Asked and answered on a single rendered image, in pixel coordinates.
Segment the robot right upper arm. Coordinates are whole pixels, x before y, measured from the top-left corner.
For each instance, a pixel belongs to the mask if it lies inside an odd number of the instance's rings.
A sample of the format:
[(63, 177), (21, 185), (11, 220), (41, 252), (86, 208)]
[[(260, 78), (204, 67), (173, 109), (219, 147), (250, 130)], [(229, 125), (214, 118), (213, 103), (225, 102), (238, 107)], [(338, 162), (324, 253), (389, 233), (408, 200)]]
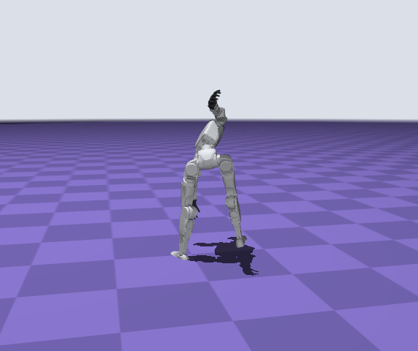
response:
[(220, 126), (223, 126), (223, 125), (226, 124), (227, 117), (225, 116), (225, 109), (224, 108), (222, 108), (222, 112), (219, 116), (215, 116), (214, 121)]

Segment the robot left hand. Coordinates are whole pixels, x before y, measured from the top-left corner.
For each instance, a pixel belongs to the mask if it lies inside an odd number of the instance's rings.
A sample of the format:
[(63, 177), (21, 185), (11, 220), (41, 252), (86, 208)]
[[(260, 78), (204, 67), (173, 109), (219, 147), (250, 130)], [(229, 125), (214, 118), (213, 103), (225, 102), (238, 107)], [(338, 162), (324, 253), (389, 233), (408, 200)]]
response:
[[(195, 208), (197, 208), (197, 210), (200, 212), (200, 210), (198, 209), (198, 207), (197, 207), (197, 204), (195, 203), (197, 200), (193, 200), (193, 203), (192, 203), (192, 205), (195, 207)], [(197, 218), (198, 218), (198, 216), (196, 216)], [(195, 218), (194, 218), (195, 219)]]

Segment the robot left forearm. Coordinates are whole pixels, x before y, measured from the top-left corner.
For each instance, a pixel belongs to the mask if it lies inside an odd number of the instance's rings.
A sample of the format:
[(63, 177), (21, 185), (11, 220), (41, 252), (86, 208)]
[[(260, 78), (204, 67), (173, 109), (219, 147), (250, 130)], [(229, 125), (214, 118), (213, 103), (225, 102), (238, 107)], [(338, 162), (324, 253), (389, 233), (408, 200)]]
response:
[(195, 184), (196, 189), (195, 189), (195, 192), (194, 192), (194, 198), (193, 198), (193, 200), (196, 200), (197, 199), (197, 183), (198, 183), (198, 179), (197, 179), (196, 184)]

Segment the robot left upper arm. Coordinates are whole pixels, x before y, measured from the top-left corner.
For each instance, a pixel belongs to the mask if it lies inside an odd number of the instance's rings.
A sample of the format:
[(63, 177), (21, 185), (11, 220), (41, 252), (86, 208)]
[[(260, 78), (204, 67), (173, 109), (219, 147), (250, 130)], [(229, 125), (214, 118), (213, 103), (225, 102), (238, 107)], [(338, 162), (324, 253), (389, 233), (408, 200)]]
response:
[[(194, 159), (196, 159), (196, 158), (198, 158), (198, 156), (197, 156), (197, 152), (198, 152), (198, 150), (197, 149), (195, 149), (195, 156), (194, 156)], [(201, 172), (201, 170), (199, 170), (199, 172), (198, 172), (198, 178), (200, 177), (202, 175), (202, 172)]]

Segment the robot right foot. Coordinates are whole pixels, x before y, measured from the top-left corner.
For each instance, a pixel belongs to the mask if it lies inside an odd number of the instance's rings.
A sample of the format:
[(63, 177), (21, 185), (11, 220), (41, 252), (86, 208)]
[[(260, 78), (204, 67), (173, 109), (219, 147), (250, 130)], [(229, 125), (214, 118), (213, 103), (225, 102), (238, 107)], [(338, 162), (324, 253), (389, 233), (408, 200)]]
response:
[(244, 235), (242, 235), (242, 238), (240, 238), (240, 236), (238, 236), (238, 239), (236, 239), (236, 247), (240, 248), (240, 247), (244, 246), (246, 240), (247, 240), (247, 238)]

